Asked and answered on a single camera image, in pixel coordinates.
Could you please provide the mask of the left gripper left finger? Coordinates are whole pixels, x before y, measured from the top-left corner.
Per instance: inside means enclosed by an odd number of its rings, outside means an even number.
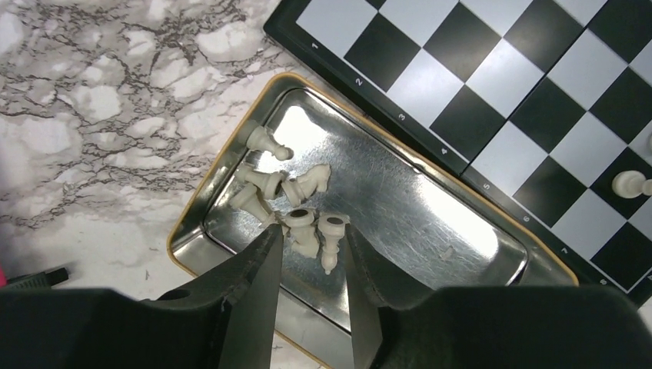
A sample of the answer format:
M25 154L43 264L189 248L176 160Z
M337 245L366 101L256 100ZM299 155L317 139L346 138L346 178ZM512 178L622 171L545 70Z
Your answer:
M281 226L155 300L110 289L1 291L3 368L267 368Z

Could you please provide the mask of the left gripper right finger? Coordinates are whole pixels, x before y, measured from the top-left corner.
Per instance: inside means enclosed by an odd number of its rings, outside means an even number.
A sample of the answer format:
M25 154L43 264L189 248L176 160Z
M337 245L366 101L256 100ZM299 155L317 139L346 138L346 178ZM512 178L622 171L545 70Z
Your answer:
M649 368L651 334L609 287L432 290L344 236L356 368Z

